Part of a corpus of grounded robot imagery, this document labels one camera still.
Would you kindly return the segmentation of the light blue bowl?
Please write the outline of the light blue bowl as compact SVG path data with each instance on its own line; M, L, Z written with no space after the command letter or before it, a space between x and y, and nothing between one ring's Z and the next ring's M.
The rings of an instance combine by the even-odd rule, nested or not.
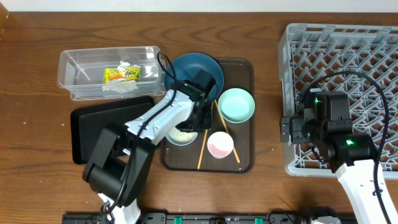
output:
M176 146L186 146L193 142L197 136L198 133L196 132L188 133L180 131L177 128L172 128L165 137L170 143Z

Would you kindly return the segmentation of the pink white cup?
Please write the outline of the pink white cup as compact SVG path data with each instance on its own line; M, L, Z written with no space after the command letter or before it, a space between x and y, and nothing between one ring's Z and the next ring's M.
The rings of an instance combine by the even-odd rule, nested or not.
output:
M207 140L207 149L216 159L223 159L230 155L233 147L233 138L226 132L215 132Z

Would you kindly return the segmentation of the white rice pile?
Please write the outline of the white rice pile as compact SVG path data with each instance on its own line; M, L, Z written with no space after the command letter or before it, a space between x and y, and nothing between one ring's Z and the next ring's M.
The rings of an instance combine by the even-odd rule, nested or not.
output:
M173 139L175 142L178 144L186 144L189 143L190 141L194 140L196 138L198 133L192 132L192 133L187 133L178 130L177 128L173 128L169 132L169 136L171 139Z

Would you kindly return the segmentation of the yellow snack wrapper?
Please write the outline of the yellow snack wrapper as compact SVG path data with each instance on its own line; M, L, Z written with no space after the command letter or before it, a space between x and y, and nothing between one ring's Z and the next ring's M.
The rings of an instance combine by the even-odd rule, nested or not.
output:
M105 68L103 83L121 83L138 80L141 76L141 67L138 65L121 65L118 68Z

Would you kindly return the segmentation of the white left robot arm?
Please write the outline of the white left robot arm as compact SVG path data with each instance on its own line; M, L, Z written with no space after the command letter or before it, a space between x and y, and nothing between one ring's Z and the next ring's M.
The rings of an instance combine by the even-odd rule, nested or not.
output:
M83 180L103 200L98 223L136 223L141 215L136 199L143 190L154 151L174 128L202 131L210 127L206 99L218 85L179 80L164 98L124 125L105 127L83 171Z

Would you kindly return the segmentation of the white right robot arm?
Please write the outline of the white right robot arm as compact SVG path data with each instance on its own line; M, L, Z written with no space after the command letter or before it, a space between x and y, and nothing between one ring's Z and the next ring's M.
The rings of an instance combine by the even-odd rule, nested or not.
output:
M349 198L358 223L397 223L397 210L387 190L370 135L355 133L352 119L284 116L281 141L308 144L317 159L328 164Z

